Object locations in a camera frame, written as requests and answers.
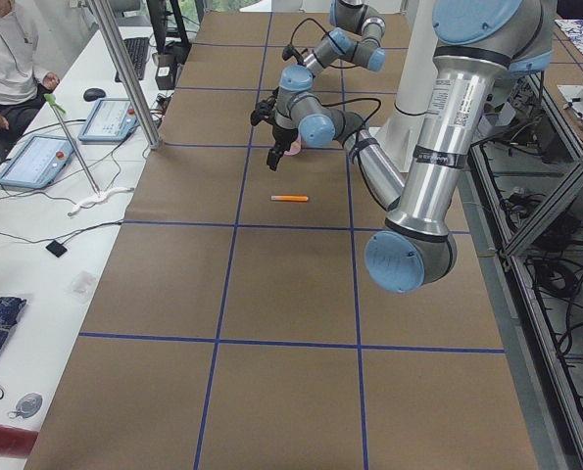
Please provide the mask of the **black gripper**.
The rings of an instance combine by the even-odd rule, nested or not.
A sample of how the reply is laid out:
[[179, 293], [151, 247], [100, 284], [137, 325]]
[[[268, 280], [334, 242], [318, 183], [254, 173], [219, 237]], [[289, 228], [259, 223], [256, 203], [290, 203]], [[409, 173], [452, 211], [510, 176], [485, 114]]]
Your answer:
[[274, 144], [267, 153], [267, 166], [270, 170], [277, 170], [284, 153], [293, 142], [299, 141], [299, 132], [296, 128], [286, 128], [275, 123], [272, 127], [272, 136]]

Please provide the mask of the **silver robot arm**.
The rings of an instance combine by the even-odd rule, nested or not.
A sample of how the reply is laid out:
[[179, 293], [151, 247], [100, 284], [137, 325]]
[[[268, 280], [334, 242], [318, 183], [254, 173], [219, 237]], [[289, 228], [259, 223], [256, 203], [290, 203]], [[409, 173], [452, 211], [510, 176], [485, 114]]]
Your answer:
[[400, 172], [364, 119], [322, 104], [314, 79], [336, 60], [378, 71], [385, 22], [358, 1], [335, 1], [332, 30], [308, 54], [287, 49], [277, 89], [253, 111], [271, 125], [267, 165], [276, 168], [296, 140], [312, 147], [338, 142], [355, 162], [385, 227], [364, 250], [365, 267], [383, 289], [406, 293], [447, 275], [457, 246], [445, 216], [471, 146], [484, 102], [501, 78], [544, 70], [552, 57], [553, 1], [439, 1], [431, 24], [438, 71], [412, 162]]
[[298, 64], [318, 76], [336, 60], [369, 71], [381, 71], [386, 54], [381, 46], [385, 33], [383, 17], [361, 1], [336, 0], [330, 4], [328, 31], [311, 51], [302, 53]]

